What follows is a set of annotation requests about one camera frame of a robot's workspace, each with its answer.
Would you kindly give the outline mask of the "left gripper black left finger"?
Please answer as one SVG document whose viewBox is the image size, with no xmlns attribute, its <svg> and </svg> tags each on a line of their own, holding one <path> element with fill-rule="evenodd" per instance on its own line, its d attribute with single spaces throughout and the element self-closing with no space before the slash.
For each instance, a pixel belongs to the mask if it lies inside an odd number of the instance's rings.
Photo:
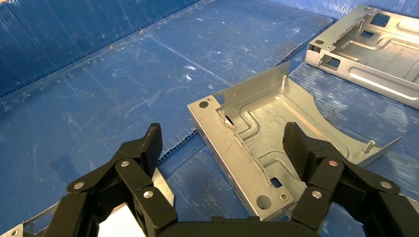
<svg viewBox="0 0 419 237">
<path fill-rule="evenodd" d="M 123 203 L 148 237 L 176 223 L 175 209 L 152 182 L 162 146 L 158 123 L 142 138 L 122 143 L 109 162 L 68 185 L 45 235 L 96 237 L 100 223 Z"/>
</svg>

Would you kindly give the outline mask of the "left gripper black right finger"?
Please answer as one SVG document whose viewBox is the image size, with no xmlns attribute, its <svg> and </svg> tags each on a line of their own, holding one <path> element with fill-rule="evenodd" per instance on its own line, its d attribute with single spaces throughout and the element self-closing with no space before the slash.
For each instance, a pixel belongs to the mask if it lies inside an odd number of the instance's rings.
<svg viewBox="0 0 419 237">
<path fill-rule="evenodd" d="M 419 215 L 399 186 L 347 160 L 330 142 L 285 126 L 283 148 L 306 188 L 292 221 L 318 234 L 332 203 L 363 225 L 368 237 L 416 237 Z"/>
</svg>

